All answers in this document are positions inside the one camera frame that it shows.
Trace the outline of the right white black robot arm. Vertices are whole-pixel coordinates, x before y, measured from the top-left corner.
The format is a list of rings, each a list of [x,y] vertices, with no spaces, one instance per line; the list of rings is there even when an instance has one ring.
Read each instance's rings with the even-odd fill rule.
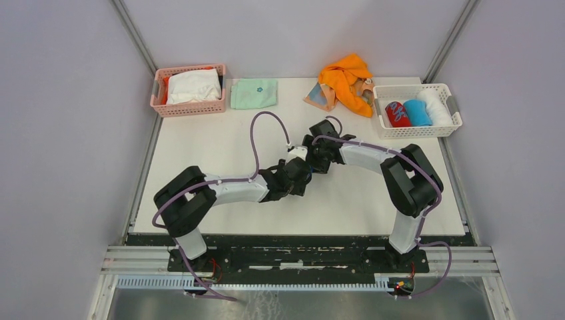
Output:
[[[326,173],[336,163],[382,175],[396,208],[384,261],[391,271],[404,271],[412,262],[410,252],[420,245],[424,218],[440,204],[444,190],[424,151],[416,144],[394,150],[358,140],[354,135],[340,136],[328,120],[313,125],[309,131],[302,144],[314,172]]]

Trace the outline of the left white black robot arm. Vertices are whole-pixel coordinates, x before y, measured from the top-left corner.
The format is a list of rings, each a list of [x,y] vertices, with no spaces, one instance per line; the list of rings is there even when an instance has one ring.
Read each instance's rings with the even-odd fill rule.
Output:
[[[277,165],[259,170],[253,179],[206,175],[198,166],[190,166],[159,190],[153,201],[163,220],[160,227],[184,252],[185,264],[193,271],[202,271],[210,255],[199,224],[212,207],[303,196],[311,179],[312,167],[300,157],[281,159]]]

